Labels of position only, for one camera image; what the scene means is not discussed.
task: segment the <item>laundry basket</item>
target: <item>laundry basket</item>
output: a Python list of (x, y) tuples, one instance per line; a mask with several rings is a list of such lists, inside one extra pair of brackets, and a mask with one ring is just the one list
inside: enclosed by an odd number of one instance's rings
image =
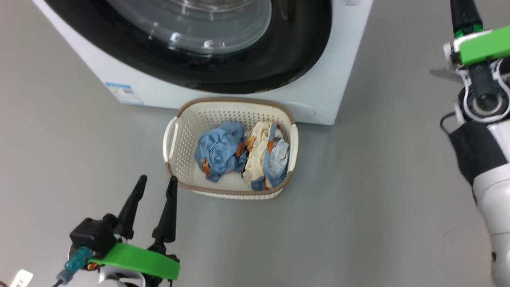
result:
[[(223, 121), (243, 123), (246, 131), (260, 121), (280, 125), (284, 140), (290, 145), (290, 155), (287, 176), (279, 186), (253, 191), (236, 173), (223, 175), (217, 183), (206, 179), (194, 158), (198, 139), (202, 133), (217, 128)], [(182, 188), (220, 198), (270, 199), (277, 196), (292, 177), (298, 138), (294, 117), (279, 104), (241, 98), (206, 98), (188, 102), (170, 121), (163, 137), (163, 158), (168, 174), (177, 176)]]

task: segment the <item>sticker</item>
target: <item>sticker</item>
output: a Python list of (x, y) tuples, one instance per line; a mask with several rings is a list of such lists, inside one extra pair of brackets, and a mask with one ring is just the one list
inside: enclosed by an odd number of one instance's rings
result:
[(34, 277), (34, 274), (21, 269), (12, 281), (11, 287), (27, 287), (32, 277)]
[(112, 92), (119, 102), (129, 105), (144, 105), (142, 99), (135, 93), (135, 91), (133, 91), (131, 86), (108, 82), (105, 84), (108, 90)]

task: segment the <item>light blue cloth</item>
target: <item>light blue cloth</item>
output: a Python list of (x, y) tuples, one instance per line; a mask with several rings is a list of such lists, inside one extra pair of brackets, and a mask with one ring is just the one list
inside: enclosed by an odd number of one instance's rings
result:
[(276, 143), (266, 160), (264, 158), (264, 174), (273, 187), (277, 187), (283, 182), (287, 175), (287, 165), (289, 163), (289, 144), (282, 138)]
[(239, 143), (244, 145), (244, 125), (234, 122), (222, 122), (213, 130), (203, 133), (195, 151), (195, 160), (202, 169), (202, 159), (209, 163), (211, 172), (207, 179), (218, 182), (222, 175), (230, 172), (240, 173), (246, 165), (246, 151), (237, 157)]
[[(269, 130), (269, 141), (274, 139), (277, 124), (272, 124)], [(251, 189), (264, 190), (264, 183), (269, 180), (273, 187), (277, 187), (283, 182), (287, 176), (287, 166), (289, 164), (289, 144), (279, 139), (276, 145), (273, 146), (271, 154), (266, 149), (264, 155), (264, 176), (251, 182)]]

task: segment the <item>black fabric cover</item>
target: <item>black fabric cover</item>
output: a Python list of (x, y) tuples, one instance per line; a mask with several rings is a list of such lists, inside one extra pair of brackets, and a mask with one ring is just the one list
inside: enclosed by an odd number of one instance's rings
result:
[(508, 163), (483, 123), (467, 122), (448, 136), (457, 154), (458, 168), (471, 185), (478, 175)]

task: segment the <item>green bracket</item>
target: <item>green bracket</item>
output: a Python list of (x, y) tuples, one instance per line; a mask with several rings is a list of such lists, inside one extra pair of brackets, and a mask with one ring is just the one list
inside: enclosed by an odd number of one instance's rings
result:
[(169, 280), (177, 280), (181, 269), (178, 262), (165, 255), (122, 243), (117, 243), (103, 259), (90, 261)]
[(486, 59), (496, 60), (510, 56), (510, 26), (494, 30), (461, 44), (463, 65), (472, 65)]

